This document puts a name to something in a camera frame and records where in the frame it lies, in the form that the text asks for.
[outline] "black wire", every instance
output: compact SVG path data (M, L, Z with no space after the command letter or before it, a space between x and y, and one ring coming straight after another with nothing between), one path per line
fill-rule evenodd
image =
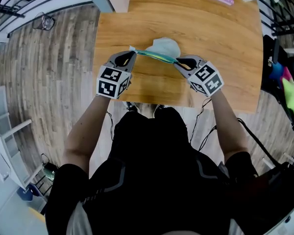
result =
M273 156L270 155L270 153L267 151L267 149L264 147L264 145L260 142L260 140L255 136L255 134L252 133L252 131L247 127L247 125L245 124L245 122L241 119L241 118L237 118L237 120L241 123L241 125L245 128L245 130L251 135L251 137L256 141L256 143L260 146L260 148L264 151L264 153L268 156L268 158L272 161L272 163L275 165L275 166L279 166L281 165L277 160L275 160L273 158ZM211 130L210 132L208 133L208 135L204 138L204 140L201 142L201 145L199 147L199 150L200 151L204 145L206 144L207 140L208 140L208 137L209 135L217 129L217 126L215 125Z
M47 163L44 163L43 156L45 156L45 157L48 159L48 162L47 162ZM42 154L40 155L40 157L41 157L41 160L43 161L43 164L48 164L48 163L50 162L50 159L47 157L47 155L46 155L45 153L42 153Z
M208 137L209 137L210 133L212 133L212 132L213 132L214 130L216 130L216 129L217 129L217 126L215 125L215 126L210 130L210 132L208 133L208 135L204 138L204 140L201 142L201 145L200 145L198 151L200 151L200 150L205 146L205 144L206 144L206 142L207 142L207 140L208 140Z
M112 120L112 114L109 113L108 111L106 113L109 115L109 117L111 119L110 135L111 135L111 140L113 141L113 120Z
M196 122L195 122L195 125L194 125L194 129L193 129L193 132L192 132L192 135L191 135L191 139L190 139L190 144L192 143L192 139L193 139L193 136L194 136L194 132L195 132L195 128L196 128L196 125L200 119L200 115L204 112L204 107L211 101L211 98L206 98L203 103L202 103L202 106L201 106L201 111L200 113L196 116Z
M264 147L264 145L260 142L260 140L252 133L252 131L246 126L245 122L241 120L240 118L237 118L237 120L244 126L245 130L251 135L251 137L256 141L256 143L260 146L260 148L264 151L264 153L268 156L268 158L272 161L272 163L275 166L279 166L280 163L273 158L273 156L270 155L270 153L267 151L267 149Z

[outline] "shoe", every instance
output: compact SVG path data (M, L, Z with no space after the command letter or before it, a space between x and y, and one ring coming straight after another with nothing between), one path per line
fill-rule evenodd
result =
M163 105L163 104L158 104L157 106L156 106L156 109L154 110L154 112L153 112L153 118L155 118L155 112L156 112L156 110L162 110L162 109L164 109L166 106L165 105Z
M129 112L131 112L131 111L134 111L134 112L137 112L137 113L141 112L140 109L133 102L123 102L123 104L125 105L126 109Z

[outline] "white cloth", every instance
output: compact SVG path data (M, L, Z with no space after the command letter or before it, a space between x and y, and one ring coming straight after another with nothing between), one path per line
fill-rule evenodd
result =
M167 55L172 58L181 56L181 50L177 42L167 37L154 39L152 46L148 47L146 50Z
M78 202L67 226L66 235L93 235L87 213L81 202Z

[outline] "wooden floor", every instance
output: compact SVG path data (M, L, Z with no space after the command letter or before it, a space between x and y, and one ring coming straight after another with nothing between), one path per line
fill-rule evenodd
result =
M51 31L26 25L16 30L0 48L0 85L6 86L12 125L31 118L33 123L16 134L19 149L29 171L46 154L60 164L64 139L92 99L92 64L99 12L91 5L57 12ZM152 117L155 105L139 105ZM177 107L187 124L189 137L200 109ZM122 102L111 102L108 111L116 124L126 112ZM270 153L283 161L282 153L294 155L294 132L282 107L261 92L255 114L238 114ZM213 111L205 110L197 124L192 145L198 149L214 126ZM98 146L91 159L91 173L107 158L111 148L111 120L106 116ZM266 170L264 153L249 139L248 147L257 171ZM216 163L222 159L217 133L202 150Z

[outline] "tabletop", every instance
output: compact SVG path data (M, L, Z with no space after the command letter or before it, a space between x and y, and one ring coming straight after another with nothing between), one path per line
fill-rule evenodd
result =
M128 13L101 13L96 37L93 82L99 67L117 52L146 49L153 39L174 39L181 55L211 61L224 80L234 110L255 112L263 66L263 41L256 1L130 0ZM171 64L138 56L132 84L120 100L200 108L204 95L190 89Z

